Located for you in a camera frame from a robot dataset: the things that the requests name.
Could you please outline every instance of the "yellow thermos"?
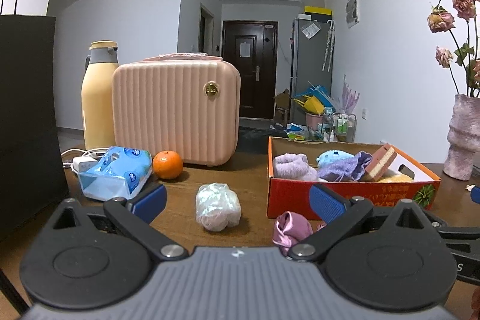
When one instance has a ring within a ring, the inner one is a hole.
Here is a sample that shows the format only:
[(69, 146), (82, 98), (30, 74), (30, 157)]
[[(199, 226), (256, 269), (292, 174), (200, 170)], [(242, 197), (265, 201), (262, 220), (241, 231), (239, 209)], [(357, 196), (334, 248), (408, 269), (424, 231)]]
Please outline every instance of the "yellow thermos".
[(117, 43), (96, 41), (85, 62), (82, 84), (82, 117), (85, 147), (115, 145), (112, 109), (112, 76), (118, 67)]

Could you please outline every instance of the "metal screw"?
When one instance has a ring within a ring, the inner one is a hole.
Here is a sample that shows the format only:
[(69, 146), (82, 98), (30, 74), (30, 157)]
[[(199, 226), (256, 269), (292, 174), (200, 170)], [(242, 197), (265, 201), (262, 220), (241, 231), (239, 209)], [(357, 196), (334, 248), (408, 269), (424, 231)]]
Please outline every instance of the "metal screw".
[(183, 247), (178, 244), (168, 244), (162, 247), (160, 253), (167, 258), (176, 258), (182, 255), (184, 251)]
[(311, 244), (297, 244), (292, 248), (292, 251), (295, 255), (300, 257), (310, 256), (315, 253), (315, 247)]

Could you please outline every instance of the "yellow box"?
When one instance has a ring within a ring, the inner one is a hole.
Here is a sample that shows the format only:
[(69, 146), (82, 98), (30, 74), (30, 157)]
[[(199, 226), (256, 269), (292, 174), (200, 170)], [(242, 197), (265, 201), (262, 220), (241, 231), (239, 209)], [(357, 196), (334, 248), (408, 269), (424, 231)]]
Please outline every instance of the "yellow box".
[(305, 6), (306, 13), (316, 13), (316, 14), (326, 14), (328, 16), (332, 15), (332, 10), (325, 9), (324, 7), (313, 7), (313, 6)]

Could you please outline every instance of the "pink textured vase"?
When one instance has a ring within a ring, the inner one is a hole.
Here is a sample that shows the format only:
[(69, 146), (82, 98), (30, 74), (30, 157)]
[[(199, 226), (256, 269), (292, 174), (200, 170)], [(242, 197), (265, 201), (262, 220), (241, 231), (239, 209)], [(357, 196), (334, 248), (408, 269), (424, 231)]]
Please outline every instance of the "pink textured vase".
[(455, 96), (447, 140), (450, 149), (443, 172), (455, 179), (469, 180), (475, 152), (480, 152), (480, 98)]

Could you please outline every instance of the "tissue pack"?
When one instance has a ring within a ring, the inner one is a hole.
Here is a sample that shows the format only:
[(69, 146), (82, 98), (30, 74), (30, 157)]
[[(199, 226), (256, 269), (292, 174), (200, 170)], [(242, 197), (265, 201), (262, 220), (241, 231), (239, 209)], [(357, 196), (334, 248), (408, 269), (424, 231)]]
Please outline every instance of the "tissue pack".
[(100, 161), (79, 172), (83, 194), (107, 201), (114, 197), (132, 199), (152, 174), (152, 156), (148, 151), (110, 147)]

